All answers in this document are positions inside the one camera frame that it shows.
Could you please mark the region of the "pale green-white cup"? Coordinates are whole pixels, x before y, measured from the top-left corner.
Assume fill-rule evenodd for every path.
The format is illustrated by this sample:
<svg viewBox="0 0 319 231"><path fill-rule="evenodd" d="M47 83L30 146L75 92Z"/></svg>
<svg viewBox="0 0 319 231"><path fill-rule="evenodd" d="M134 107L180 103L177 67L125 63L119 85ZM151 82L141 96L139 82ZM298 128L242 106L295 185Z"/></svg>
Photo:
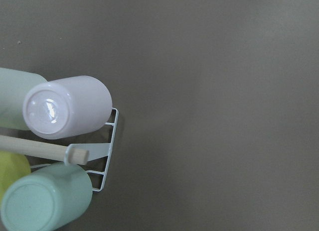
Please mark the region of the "pale green-white cup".
<svg viewBox="0 0 319 231"><path fill-rule="evenodd" d="M28 130L22 106L25 95L35 86L47 80L39 74L0 69L0 126L4 128Z"/></svg>

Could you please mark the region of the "yellow cup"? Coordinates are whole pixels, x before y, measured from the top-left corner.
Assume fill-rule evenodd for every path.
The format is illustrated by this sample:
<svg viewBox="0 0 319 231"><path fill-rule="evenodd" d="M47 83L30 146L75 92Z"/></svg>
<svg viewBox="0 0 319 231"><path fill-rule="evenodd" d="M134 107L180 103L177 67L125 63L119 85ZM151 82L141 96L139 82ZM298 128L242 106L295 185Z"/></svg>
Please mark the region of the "yellow cup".
<svg viewBox="0 0 319 231"><path fill-rule="evenodd" d="M18 179L29 175L31 168L25 155L0 151L0 201L7 189Z"/></svg>

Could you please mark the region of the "white cup rack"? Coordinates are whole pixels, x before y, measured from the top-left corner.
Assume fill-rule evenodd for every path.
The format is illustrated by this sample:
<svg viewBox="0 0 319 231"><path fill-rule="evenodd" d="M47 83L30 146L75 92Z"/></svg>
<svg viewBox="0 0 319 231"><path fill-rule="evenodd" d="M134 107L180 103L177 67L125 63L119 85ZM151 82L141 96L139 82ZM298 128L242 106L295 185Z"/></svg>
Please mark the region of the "white cup rack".
<svg viewBox="0 0 319 231"><path fill-rule="evenodd" d="M108 169L110 166L119 111L112 108L111 116L102 128L95 132L86 133L57 140L47 140L35 135L29 138L35 141L46 142L62 146L71 145L72 148L81 148L89 152L88 162L80 165L86 171L92 183L92 191L100 192L104 189Z"/></svg>

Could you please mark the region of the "green cup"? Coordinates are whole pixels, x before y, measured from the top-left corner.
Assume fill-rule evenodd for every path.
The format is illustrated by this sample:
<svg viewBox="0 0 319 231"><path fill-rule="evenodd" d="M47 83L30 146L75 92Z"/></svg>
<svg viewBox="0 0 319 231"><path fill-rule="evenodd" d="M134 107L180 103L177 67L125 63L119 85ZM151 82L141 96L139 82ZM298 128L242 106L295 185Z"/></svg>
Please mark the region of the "green cup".
<svg viewBox="0 0 319 231"><path fill-rule="evenodd" d="M83 215L92 194L92 182L84 169L53 163L7 189L1 221L8 231L53 231Z"/></svg>

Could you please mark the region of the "pink cup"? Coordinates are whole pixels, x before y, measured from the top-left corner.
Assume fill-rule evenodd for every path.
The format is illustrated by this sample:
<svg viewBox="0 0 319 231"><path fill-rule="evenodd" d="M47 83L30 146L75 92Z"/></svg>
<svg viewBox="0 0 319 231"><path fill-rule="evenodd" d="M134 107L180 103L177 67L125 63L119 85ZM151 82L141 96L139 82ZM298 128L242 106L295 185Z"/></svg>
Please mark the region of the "pink cup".
<svg viewBox="0 0 319 231"><path fill-rule="evenodd" d="M99 130L112 113L108 88L91 76L41 83L25 96L28 128L44 139L61 139Z"/></svg>

